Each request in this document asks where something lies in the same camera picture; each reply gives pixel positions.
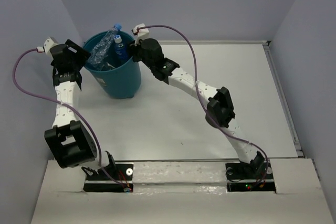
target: wall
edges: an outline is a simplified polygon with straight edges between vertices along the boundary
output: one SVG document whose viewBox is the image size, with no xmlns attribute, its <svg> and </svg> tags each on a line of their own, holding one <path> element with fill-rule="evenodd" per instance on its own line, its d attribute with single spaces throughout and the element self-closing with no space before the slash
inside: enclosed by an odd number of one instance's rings
<svg viewBox="0 0 336 224">
<path fill-rule="evenodd" d="M 296 0 L 271 50 L 308 157 L 336 220 L 336 2 Z"/>
<path fill-rule="evenodd" d="M 44 130 L 55 106 L 14 88 L 11 71 L 18 56 L 40 46 L 47 36 L 59 42 L 81 41 L 61 0 L 0 0 L 0 219 L 30 223 L 50 156 Z M 51 59 L 30 54 L 18 68 L 18 81 L 28 90 L 53 95 Z"/>
<path fill-rule="evenodd" d="M 190 39 L 271 40 L 294 0 L 62 0 L 80 35 L 87 39 L 115 22 L 166 24 Z M 153 29 L 158 39 L 179 39 Z"/>
</svg>

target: purple cable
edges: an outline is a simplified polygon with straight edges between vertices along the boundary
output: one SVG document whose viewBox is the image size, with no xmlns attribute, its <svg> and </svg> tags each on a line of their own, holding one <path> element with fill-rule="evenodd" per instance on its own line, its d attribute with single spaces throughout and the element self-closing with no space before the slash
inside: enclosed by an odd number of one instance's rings
<svg viewBox="0 0 336 224">
<path fill-rule="evenodd" d="M 76 114 L 76 115 L 77 115 L 77 116 L 84 122 L 84 124 L 85 124 L 85 125 L 87 126 L 87 128 L 90 130 L 90 132 L 91 132 L 91 134 L 92 134 L 92 136 L 93 136 L 93 138 L 94 138 L 94 140 L 95 140 L 97 149 L 98 149 L 98 154 L 99 154 L 98 165 L 101 166 L 101 159 L 102 159 L 102 156 L 101 156 L 101 147 L 100 147 L 98 138 L 97 138 L 95 132 L 93 131 L 93 128 L 91 127 L 91 125 L 90 125 L 90 124 L 88 123 L 88 121 L 86 121 L 86 119 L 79 113 L 78 110 L 76 110 L 74 107 L 72 107 L 72 106 L 70 106 L 70 105 L 68 105 L 68 104 L 66 104 L 66 103 L 61 103 L 60 101 L 58 101 L 58 100 L 56 100 L 56 99 L 54 99 L 54 98 L 46 97 L 46 96 L 44 96 L 44 95 L 34 94 L 34 93 L 31 93 L 31 92 L 29 92 L 29 91 L 27 91 L 27 90 L 24 90 L 24 89 L 17 83 L 17 81 L 16 81 L 16 69 L 17 69 L 17 66 L 19 65 L 20 61 L 22 60 L 22 58 L 23 58 L 26 54 L 28 54 L 28 53 L 30 53 L 30 52 L 34 52 L 34 51 L 38 52 L 37 48 L 34 48 L 34 49 L 30 49 L 30 50 L 25 51 L 25 52 L 24 52 L 23 54 L 21 54 L 21 55 L 19 56 L 19 58 L 16 60 L 16 62 L 15 62 L 15 64 L 14 64 L 14 67 L 13 67 L 13 71 L 12 71 L 12 80 L 13 80 L 13 83 L 14 83 L 15 87 L 17 87 L 18 90 L 20 90 L 22 93 L 25 93 L 25 94 L 27 94 L 27 95 L 29 95 L 29 96 L 31 96 L 31 97 L 36 97 L 36 98 L 40 98 L 40 99 L 43 99 L 43 100 L 46 100 L 46 101 L 50 101 L 50 102 L 54 102 L 54 103 L 58 103 L 58 104 L 61 104 L 62 106 L 65 106 L 65 107 L 71 109 L 71 110 L 72 110 L 72 111 L 73 111 L 73 112 L 74 112 L 74 113 L 75 113 L 75 114 Z M 101 167 L 101 170 L 106 174 L 106 176 L 107 176 L 110 180 L 112 180 L 113 182 L 115 182 L 115 183 L 117 183 L 117 184 L 119 184 L 119 185 L 124 186 L 123 183 L 121 183 L 121 182 L 115 180 L 114 178 L 112 178 L 112 177 L 110 176 L 110 174 L 108 174 L 108 172 L 107 172 L 103 167 Z"/>
<path fill-rule="evenodd" d="M 268 157 L 267 157 L 267 154 L 266 152 L 260 148 L 258 145 L 254 144 L 254 143 L 251 143 L 250 141 L 247 141 L 245 139 L 242 139 L 242 138 L 238 138 L 238 137 L 235 137 L 235 136 L 230 136 L 229 134 L 227 134 L 219 125 L 218 123 L 212 118 L 212 116 L 208 113 L 208 111 L 206 110 L 206 107 L 204 106 L 204 104 L 201 102 L 201 95 L 200 95 L 200 91 L 198 89 L 198 84 L 197 84 L 197 62 L 196 62 L 196 56 L 195 56 L 195 52 L 194 52 L 194 48 L 193 46 L 191 45 L 190 41 L 187 39 L 187 37 L 181 33 L 179 30 L 171 27 L 171 26 L 166 26 L 166 25 L 151 25 L 151 26 L 143 26 L 143 27 L 138 27 L 137 30 L 141 30 L 141 29 L 146 29 L 146 28 L 154 28 L 154 27 L 163 27 L 163 28 L 168 28 L 170 30 L 173 30 L 175 31 L 176 33 L 178 33 L 179 35 L 181 35 L 184 40 L 187 42 L 187 44 L 189 45 L 190 47 L 190 50 L 191 50 L 191 53 L 193 55 L 193 59 L 194 59 L 194 75 L 195 75 L 195 87 L 196 87 L 196 94 L 197 94 L 197 97 L 198 97 L 198 100 L 199 100 L 199 103 L 201 104 L 202 106 L 202 109 L 204 110 L 205 114 L 210 118 L 211 122 L 227 137 L 230 137 L 234 140 L 237 140 L 237 141 L 240 141 L 240 142 L 243 142 L 245 144 L 249 144 L 257 149 L 259 149 L 263 155 L 265 156 L 265 160 L 266 160 L 266 169 L 265 169 L 265 173 L 263 174 L 263 177 L 256 181 L 255 182 L 255 185 L 254 186 L 257 186 L 260 182 L 262 182 L 265 178 L 266 178 L 266 175 L 267 175 L 267 170 L 268 170 Z"/>
</svg>

